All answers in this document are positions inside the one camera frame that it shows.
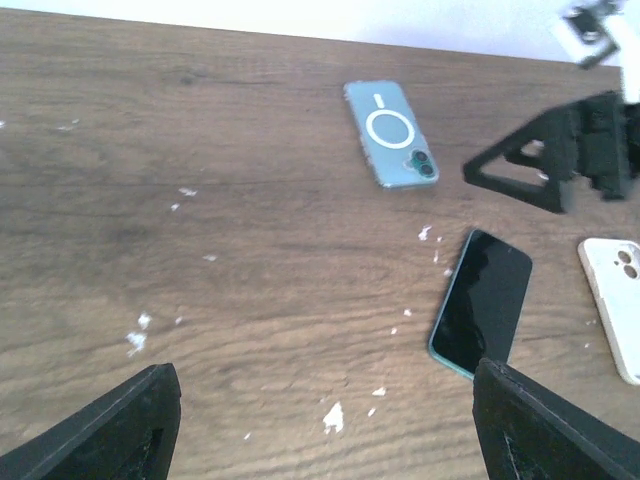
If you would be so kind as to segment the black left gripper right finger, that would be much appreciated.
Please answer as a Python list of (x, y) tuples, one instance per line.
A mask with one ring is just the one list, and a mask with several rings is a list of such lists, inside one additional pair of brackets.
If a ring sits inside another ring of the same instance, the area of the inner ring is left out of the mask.
[(483, 358), (473, 418), (490, 479), (639, 478), (639, 442), (505, 363)]

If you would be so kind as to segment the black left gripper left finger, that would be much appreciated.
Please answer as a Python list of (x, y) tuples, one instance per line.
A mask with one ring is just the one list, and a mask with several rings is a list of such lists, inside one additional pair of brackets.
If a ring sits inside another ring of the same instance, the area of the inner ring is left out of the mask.
[(1, 456), (3, 479), (166, 479), (181, 419), (173, 364), (151, 365)]

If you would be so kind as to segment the cream phone case with ring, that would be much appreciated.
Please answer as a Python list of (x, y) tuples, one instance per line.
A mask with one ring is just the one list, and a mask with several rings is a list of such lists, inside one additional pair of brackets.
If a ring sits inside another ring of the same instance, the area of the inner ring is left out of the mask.
[(578, 246), (600, 321), (620, 377), (639, 384), (639, 245), (588, 238)]

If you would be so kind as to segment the teal phone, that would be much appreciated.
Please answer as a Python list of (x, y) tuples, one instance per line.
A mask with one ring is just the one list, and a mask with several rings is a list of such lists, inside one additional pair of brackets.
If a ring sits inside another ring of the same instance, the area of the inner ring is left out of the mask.
[(398, 190), (437, 183), (439, 168), (398, 83), (348, 82), (343, 93), (378, 185)]

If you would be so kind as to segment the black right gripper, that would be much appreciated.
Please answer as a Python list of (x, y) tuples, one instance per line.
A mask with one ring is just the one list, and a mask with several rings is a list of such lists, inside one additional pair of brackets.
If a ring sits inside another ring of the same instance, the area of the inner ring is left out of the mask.
[(639, 106), (606, 91), (542, 112), (464, 163), (464, 180), (555, 214), (572, 207), (575, 170), (606, 201), (639, 177)]

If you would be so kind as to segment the dark green smartphone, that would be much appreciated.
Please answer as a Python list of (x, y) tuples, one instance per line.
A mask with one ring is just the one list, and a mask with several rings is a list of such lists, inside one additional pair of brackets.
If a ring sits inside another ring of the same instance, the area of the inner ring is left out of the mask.
[(506, 362), (532, 270), (522, 250), (471, 230), (427, 343), (431, 356), (469, 379), (483, 358)]

